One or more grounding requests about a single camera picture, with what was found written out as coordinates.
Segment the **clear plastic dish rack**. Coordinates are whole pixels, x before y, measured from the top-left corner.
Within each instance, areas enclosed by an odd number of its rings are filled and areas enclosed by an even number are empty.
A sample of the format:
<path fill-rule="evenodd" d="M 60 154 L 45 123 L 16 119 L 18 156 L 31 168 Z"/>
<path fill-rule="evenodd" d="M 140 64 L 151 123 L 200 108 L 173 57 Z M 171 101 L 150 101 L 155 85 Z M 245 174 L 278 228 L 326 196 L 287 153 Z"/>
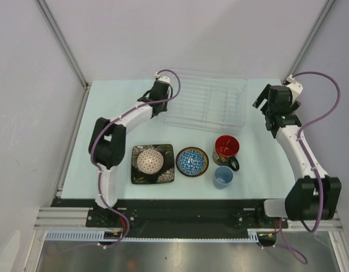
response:
<path fill-rule="evenodd" d="M 179 68 L 173 71 L 181 81 L 181 89 L 162 115 L 166 125 L 239 134 L 246 121 L 245 78 Z"/>

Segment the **pink patterned bowl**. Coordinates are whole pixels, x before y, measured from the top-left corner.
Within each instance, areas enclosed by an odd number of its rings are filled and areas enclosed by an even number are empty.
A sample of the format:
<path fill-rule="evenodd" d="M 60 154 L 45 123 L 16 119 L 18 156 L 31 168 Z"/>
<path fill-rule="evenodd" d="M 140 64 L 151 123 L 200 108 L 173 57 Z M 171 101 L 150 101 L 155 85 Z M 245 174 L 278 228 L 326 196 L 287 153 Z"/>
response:
<path fill-rule="evenodd" d="M 145 150 L 138 155 L 139 171 L 147 175 L 158 173 L 164 164 L 163 155 L 156 150 Z"/>

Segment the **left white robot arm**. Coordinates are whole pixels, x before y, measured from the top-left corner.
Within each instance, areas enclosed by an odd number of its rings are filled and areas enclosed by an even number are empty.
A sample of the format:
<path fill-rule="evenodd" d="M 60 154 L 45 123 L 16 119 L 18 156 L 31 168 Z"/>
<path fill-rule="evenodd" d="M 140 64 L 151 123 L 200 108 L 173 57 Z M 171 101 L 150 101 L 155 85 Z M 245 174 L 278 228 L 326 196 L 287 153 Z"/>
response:
<path fill-rule="evenodd" d="M 160 76 L 155 79 L 151 89 L 125 113 L 113 119 L 100 117 L 96 120 L 88 151 L 91 163 L 99 174 L 98 196 L 95 201 L 103 208 L 98 219 L 105 226 L 113 226 L 118 221 L 118 212 L 112 209 L 118 198 L 112 188 L 110 176 L 124 159 L 127 135 L 138 125 L 165 112 L 168 101 L 172 99 L 172 92 L 169 77 Z"/>

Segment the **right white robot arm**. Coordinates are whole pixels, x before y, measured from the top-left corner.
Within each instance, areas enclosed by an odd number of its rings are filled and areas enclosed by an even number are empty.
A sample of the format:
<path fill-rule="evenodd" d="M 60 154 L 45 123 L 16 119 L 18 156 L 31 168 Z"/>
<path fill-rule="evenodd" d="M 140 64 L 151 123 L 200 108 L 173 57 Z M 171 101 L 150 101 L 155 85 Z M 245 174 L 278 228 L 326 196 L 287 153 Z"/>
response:
<path fill-rule="evenodd" d="M 295 114 L 300 103 L 295 98 L 302 89 L 298 83 L 267 84 L 253 103 L 264 115 L 266 129 L 282 147 L 295 177 L 285 198 L 267 199 L 264 208 L 254 213 L 260 227 L 268 227 L 275 218 L 331 220 L 335 214 L 342 184 L 320 166 L 301 131 L 302 124 Z"/>

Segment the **red interior dark mug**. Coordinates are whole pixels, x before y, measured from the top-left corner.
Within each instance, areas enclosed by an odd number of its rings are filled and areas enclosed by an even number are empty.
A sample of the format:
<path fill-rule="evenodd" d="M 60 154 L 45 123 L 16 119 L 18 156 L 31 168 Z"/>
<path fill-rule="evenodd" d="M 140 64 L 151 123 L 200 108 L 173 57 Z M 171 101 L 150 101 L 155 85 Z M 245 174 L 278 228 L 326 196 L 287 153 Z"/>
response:
<path fill-rule="evenodd" d="M 236 155 L 240 151 L 238 140 L 231 135 L 222 135 L 215 141 L 212 159 L 219 166 L 230 167 L 237 172 L 240 170 L 240 164 Z"/>

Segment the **black floral square plate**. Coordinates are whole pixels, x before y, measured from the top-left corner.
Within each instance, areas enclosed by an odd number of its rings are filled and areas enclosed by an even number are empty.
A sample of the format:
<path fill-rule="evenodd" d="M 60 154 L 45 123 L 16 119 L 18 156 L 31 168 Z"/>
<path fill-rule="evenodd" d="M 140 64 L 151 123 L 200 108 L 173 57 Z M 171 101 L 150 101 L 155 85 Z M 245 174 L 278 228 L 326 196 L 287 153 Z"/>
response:
<path fill-rule="evenodd" d="M 158 173 L 147 175 L 139 171 L 138 155 L 145 150 L 156 150 L 163 155 L 164 164 Z M 171 183 L 175 179 L 175 158 L 171 144 L 147 144 L 134 146 L 131 153 L 131 183 L 134 185 L 151 185 Z"/>

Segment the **light blue plastic cup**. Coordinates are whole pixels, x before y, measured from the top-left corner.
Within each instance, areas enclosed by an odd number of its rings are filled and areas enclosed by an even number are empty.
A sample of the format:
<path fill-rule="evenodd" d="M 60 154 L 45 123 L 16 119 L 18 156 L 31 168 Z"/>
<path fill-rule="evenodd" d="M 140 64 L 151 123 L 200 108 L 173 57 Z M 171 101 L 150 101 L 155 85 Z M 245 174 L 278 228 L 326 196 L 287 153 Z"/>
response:
<path fill-rule="evenodd" d="M 213 184 L 217 189 L 226 188 L 233 181 L 233 171 L 230 167 L 220 166 L 214 170 Z"/>

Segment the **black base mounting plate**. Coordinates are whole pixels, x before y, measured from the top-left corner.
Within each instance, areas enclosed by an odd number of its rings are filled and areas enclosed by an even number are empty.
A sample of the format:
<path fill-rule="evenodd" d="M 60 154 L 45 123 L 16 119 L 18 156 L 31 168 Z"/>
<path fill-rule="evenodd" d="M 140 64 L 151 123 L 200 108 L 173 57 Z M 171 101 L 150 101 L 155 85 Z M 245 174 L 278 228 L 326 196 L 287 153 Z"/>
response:
<path fill-rule="evenodd" d="M 164 200 L 121 199 L 111 209 L 92 199 L 53 200 L 52 207 L 88 208 L 86 226 L 107 228 L 101 246 L 111 246 L 122 234 L 132 239 L 240 239 L 259 229 L 275 240 L 287 222 L 265 215 L 262 199 Z"/>

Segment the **right aluminium frame post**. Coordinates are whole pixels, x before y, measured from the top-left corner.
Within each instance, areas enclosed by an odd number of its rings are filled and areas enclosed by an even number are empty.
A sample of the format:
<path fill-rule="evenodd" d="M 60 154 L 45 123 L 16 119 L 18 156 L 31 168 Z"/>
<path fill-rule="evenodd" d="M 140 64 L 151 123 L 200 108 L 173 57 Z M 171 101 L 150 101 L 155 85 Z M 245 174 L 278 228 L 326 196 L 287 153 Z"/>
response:
<path fill-rule="evenodd" d="M 301 64 L 304 62 L 313 43 L 315 42 L 319 32 L 321 31 L 322 27 L 324 26 L 325 22 L 327 21 L 328 17 L 330 16 L 333 8 L 337 3 L 338 3 L 337 0 L 325 1 L 319 15 L 317 16 L 305 41 L 303 42 L 303 45 L 300 48 L 296 58 L 294 59 L 288 71 L 285 73 L 285 76 L 283 77 L 282 82 L 284 82 L 290 74 L 294 75 L 299 70 Z"/>

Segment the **aluminium frame post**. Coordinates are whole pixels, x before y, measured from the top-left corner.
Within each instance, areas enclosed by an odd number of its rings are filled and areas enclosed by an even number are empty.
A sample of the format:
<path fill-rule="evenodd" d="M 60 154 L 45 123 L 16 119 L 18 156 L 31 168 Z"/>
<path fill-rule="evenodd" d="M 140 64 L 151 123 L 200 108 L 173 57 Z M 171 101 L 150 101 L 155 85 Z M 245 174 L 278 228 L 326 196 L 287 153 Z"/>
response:
<path fill-rule="evenodd" d="M 337 0 L 325 1 L 319 15 L 317 16 L 305 41 L 303 42 L 303 45 L 300 48 L 296 58 L 294 59 L 288 71 L 285 73 L 285 76 L 283 77 L 282 82 L 284 82 L 290 74 L 294 75 L 299 70 L 301 64 L 304 62 L 313 43 L 315 42 L 319 32 L 321 31 L 322 27 L 324 26 L 325 22 L 327 21 L 328 17 L 330 16 L 333 8 L 337 3 L 338 3 Z"/>
<path fill-rule="evenodd" d="M 57 20 L 55 19 L 49 5 L 45 0 L 35 0 L 35 4 L 38 6 L 43 18 L 47 22 L 50 31 L 52 32 L 55 40 L 61 48 L 62 53 L 69 63 L 71 69 L 73 70 L 76 78 L 78 79 L 82 87 L 86 90 L 88 87 L 88 82 L 86 81 L 84 74 L 74 56 L 74 53 L 72 52 L 66 38 L 64 37 L 63 32 Z"/>

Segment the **left aluminium frame post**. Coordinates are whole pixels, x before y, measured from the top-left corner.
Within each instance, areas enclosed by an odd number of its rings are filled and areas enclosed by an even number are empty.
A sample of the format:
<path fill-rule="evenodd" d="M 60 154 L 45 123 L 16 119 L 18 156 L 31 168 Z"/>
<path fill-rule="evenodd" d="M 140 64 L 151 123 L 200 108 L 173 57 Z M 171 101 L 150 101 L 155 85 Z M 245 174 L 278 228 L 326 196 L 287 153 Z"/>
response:
<path fill-rule="evenodd" d="M 55 40 L 61 48 L 62 53 L 69 63 L 71 69 L 73 70 L 76 78 L 78 79 L 82 87 L 86 90 L 88 87 L 88 82 L 86 81 L 84 74 L 74 56 L 74 53 L 72 52 L 66 38 L 64 37 L 63 32 L 57 20 L 55 19 L 49 5 L 45 0 L 35 0 L 35 4 L 38 6 L 43 18 L 47 22 L 50 31 L 52 32 Z"/>

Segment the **aluminium front rail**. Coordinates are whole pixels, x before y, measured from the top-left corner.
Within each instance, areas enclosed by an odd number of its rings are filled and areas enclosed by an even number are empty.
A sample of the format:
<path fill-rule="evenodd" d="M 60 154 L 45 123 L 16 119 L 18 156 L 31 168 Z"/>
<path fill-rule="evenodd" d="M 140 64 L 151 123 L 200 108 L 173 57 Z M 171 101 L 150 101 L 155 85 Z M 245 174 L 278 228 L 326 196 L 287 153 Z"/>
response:
<path fill-rule="evenodd" d="M 87 207 L 41 207 L 34 223 L 34 230 L 84 230 L 87 215 L 91 208 Z M 332 220 L 323 220 L 317 231 L 343 231 L 341 220 L 335 213 Z"/>

